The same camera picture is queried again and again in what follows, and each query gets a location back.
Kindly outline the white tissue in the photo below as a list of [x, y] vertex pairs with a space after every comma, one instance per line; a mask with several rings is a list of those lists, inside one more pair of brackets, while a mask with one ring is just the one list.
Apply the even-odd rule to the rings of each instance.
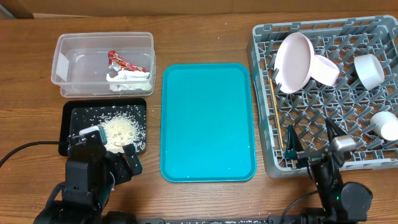
[[109, 72], [106, 74], [106, 81], [110, 82], [111, 91], [125, 90], [144, 90], [149, 91], [152, 85], [149, 80], [149, 72], [120, 70], [118, 72]]

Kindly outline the red snack wrapper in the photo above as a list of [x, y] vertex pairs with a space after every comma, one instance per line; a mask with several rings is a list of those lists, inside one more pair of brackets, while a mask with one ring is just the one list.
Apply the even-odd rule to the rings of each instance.
[[117, 72], [120, 70], [146, 72], [144, 67], [139, 67], [127, 62], [115, 50], [108, 52], [108, 63], [109, 68]]

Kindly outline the wooden chopstick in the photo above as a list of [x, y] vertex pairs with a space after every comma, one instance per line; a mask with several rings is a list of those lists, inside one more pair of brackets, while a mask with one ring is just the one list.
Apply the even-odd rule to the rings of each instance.
[[274, 94], [274, 85], [273, 85], [273, 82], [272, 82], [271, 78], [270, 78], [269, 85], [270, 85], [270, 89], [271, 89], [272, 105], [273, 105], [273, 108], [274, 108], [274, 114], [275, 114], [275, 120], [276, 120], [275, 125], [276, 125], [277, 130], [278, 130], [278, 137], [279, 137], [279, 141], [280, 141], [279, 145], [280, 145], [281, 148], [283, 148], [284, 147], [284, 142], [283, 142], [282, 135], [281, 135], [282, 132], [281, 132], [281, 128], [280, 128], [279, 114], [278, 114], [277, 105], [276, 105], [276, 98], [275, 98], [275, 94]]

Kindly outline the small white cup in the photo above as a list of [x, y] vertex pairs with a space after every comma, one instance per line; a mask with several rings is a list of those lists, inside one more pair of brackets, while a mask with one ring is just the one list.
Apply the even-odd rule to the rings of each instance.
[[374, 132], [387, 141], [397, 140], [397, 117], [389, 111], [378, 112], [372, 116], [370, 124], [376, 124]]

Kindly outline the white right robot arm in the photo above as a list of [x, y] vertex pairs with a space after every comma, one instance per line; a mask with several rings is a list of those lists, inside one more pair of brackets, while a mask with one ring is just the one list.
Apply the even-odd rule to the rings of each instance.
[[[331, 118], [325, 120], [325, 125], [329, 145], [313, 152], [304, 151], [294, 127], [288, 126], [285, 158], [297, 161], [298, 168], [306, 168], [317, 189], [289, 204], [280, 216], [280, 223], [358, 223], [367, 220], [373, 193], [358, 182], [344, 182], [340, 174], [340, 167], [356, 150], [356, 141]], [[319, 195], [321, 208], [305, 208], [297, 218], [286, 217], [294, 205], [315, 194]]]

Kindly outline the grey bowl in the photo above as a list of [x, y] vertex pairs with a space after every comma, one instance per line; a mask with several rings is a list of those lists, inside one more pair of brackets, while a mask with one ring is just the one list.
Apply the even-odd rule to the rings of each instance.
[[365, 89], [372, 90], [384, 82], [385, 74], [375, 55], [367, 54], [355, 57], [354, 67]]

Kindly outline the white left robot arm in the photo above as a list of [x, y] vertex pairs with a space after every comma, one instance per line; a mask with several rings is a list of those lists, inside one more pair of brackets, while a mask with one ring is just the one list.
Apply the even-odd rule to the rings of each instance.
[[112, 153], [103, 144], [73, 146], [65, 166], [65, 181], [54, 187], [34, 223], [137, 223], [128, 213], [102, 212], [114, 186], [142, 173], [133, 144]]

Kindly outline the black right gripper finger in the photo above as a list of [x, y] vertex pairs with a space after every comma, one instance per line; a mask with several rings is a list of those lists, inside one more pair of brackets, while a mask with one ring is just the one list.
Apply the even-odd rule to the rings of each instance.
[[329, 117], [325, 119], [325, 126], [328, 135], [329, 144], [335, 137], [346, 135], [346, 133]]
[[290, 124], [287, 128], [287, 145], [285, 148], [285, 158], [286, 159], [298, 159], [298, 153], [303, 152], [303, 147], [300, 139], [295, 132], [294, 127]]

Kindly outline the pile of rice grains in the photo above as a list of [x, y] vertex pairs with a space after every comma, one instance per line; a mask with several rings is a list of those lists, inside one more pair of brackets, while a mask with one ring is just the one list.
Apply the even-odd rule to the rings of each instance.
[[144, 105], [92, 106], [72, 109], [69, 134], [91, 126], [102, 126], [107, 138], [106, 149], [123, 152], [133, 144], [136, 152], [146, 149], [146, 107]]

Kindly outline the small pink plate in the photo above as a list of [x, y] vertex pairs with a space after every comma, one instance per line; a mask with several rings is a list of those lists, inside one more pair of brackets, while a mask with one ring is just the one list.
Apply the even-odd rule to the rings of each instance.
[[313, 59], [312, 78], [326, 86], [333, 86], [340, 74], [336, 64], [322, 55]]

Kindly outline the large white plate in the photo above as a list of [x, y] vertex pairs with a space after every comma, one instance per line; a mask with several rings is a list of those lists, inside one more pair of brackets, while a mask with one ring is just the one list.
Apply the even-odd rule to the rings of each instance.
[[309, 81], [315, 52], [310, 40], [299, 32], [288, 35], [281, 43], [274, 62], [276, 84], [283, 93], [295, 93]]

